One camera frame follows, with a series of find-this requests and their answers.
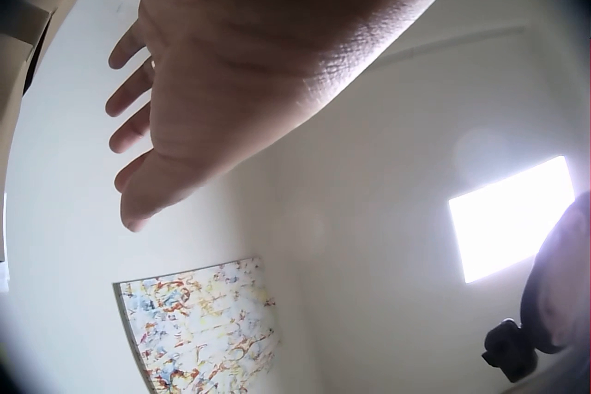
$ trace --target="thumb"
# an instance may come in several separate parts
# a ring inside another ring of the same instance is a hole
[[[198,185],[194,166],[150,151],[121,194],[121,221],[137,232],[150,217],[187,198]]]

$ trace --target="light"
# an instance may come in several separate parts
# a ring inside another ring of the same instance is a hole
[[[573,201],[563,156],[449,200],[466,283],[538,253]]]

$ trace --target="painting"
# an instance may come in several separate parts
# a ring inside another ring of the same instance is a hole
[[[279,344],[260,259],[115,284],[127,337],[155,393],[242,394]]]

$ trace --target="finger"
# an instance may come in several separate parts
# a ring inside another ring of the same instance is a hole
[[[148,129],[150,129],[150,102],[113,133],[109,140],[109,147],[116,153],[127,151],[131,145],[146,135]]]
[[[144,39],[139,33],[139,25],[136,20],[113,48],[109,56],[109,66],[113,69],[121,69],[144,46]]]
[[[194,167],[151,151],[123,189],[121,221],[139,231],[154,214],[188,197],[197,182]]]
[[[105,111],[111,117],[116,117],[152,87],[154,69],[152,57],[148,58],[125,82],[110,96],[105,105]]]
[[[129,181],[129,178],[136,170],[138,170],[142,163],[144,163],[146,156],[148,156],[150,152],[152,152],[152,149],[150,149],[148,152],[144,152],[141,156],[134,159],[130,164],[119,171],[119,174],[117,174],[115,177],[115,189],[117,189],[117,191],[120,193],[123,192],[125,185],[127,185],[127,182]]]

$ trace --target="cardboard box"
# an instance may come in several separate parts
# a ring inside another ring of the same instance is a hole
[[[23,94],[57,30],[76,0],[12,0],[11,17],[0,28],[0,196]],[[2,219],[5,219],[2,208]],[[0,263],[6,260],[5,226],[0,233]]]

